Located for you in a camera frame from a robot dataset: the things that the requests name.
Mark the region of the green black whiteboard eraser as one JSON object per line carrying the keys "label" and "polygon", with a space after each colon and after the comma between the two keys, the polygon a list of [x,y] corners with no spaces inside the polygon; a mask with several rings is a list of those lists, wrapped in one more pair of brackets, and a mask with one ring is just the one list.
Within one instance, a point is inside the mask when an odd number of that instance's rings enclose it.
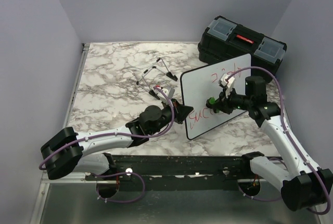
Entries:
{"label": "green black whiteboard eraser", "polygon": [[206,101],[206,107],[210,110],[212,110],[212,107],[214,106],[214,97],[210,97],[207,101]]}

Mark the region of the white whiteboard with red writing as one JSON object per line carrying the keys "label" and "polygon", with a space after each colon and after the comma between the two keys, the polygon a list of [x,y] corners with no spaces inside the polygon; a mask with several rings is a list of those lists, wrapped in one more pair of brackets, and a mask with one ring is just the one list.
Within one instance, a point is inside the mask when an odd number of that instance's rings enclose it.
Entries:
{"label": "white whiteboard with red writing", "polygon": [[244,113],[244,110],[234,110],[231,114],[214,113],[213,110],[206,107],[206,101],[211,97],[215,99],[219,97],[222,91],[219,79],[224,73],[231,75],[249,66],[251,66],[251,55],[245,54],[182,73],[180,84],[183,104],[194,108],[185,120],[186,136],[189,140]]}

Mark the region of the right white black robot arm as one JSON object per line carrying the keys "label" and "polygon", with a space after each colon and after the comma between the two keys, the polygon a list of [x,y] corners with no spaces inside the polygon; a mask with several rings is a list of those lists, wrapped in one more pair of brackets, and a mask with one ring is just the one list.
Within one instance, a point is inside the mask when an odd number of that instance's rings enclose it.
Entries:
{"label": "right white black robot arm", "polygon": [[301,147],[286,125],[281,108],[268,101],[265,80],[260,76],[246,77],[243,95],[236,93],[234,83],[234,77],[223,74],[219,80],[223,90],[218,99],[207,100],[207,107],[215,113],[247,111],[270,138],[286,165],[286,169],[282,169],[262,153],[252,152],[243,156],[244,162],[239,165],[240,174],[245,178],[258,175],[265,179],[280,192],[291,211],[324,203],[330,209],[332,172],[322,169]]}

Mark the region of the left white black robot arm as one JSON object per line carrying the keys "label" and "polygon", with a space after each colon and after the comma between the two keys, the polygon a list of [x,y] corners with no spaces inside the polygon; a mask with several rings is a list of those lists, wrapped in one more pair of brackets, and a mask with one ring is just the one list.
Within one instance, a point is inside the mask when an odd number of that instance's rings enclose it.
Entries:
{"label": "left white black robot arm", "polygon": [[136,119],[116,129],[78,133],[65,127],[41,147],[40,170],[50,180],[60,179],[77,168],[79,161],[96,152],[142,145],[151,138],[166,134],[173,124],[182,124],[193,107],[171,99],[163,107],[148,106]]}

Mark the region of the black plastic toolbox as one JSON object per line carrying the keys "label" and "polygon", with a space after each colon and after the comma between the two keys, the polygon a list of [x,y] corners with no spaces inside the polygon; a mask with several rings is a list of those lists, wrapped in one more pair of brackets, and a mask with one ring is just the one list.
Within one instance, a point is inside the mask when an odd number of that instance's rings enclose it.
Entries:
{"label": "black plastic toolbox", "polygon": [[250,54],[251,66],[264,68],[275,75],[287,44],[217,16],[202,34],[198,51],[199,60],[207,64]]}

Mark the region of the black front mounting rail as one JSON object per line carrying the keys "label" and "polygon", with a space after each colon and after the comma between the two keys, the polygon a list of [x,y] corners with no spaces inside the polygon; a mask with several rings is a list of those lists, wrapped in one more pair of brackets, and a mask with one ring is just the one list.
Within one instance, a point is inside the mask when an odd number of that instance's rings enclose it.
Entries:
{"label": "black front mounting rail", "polygon": [[96,183],[103,193],[242,189],[249,195],[259,194],[265,183],[245,170],[243,156],[114,155],[110,163],[108,177],[89,169],[77,173],[79,181]]}

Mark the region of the aluminium frame extrusion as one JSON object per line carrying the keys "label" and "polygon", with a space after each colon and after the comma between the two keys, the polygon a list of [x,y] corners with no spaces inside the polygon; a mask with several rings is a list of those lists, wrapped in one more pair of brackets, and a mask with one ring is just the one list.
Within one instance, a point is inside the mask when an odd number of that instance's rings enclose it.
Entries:
{"label": "aluminium frame extrusion", "polygon": [[74,80],[62,129],[40,148],[43,157],[43,161],[39,165],[39,169],[42,171],[42,178],[30,223],[41,222],[49,189],[49,183],[47,180],[57,180],[70,174],[82,156],[78,144],[78,138],[76,137],[78,134],[72,127],[68,126],[68,123],[80,84],[81,75],[84,70],[89,46],[89,43],[83,44],[79,68]]}

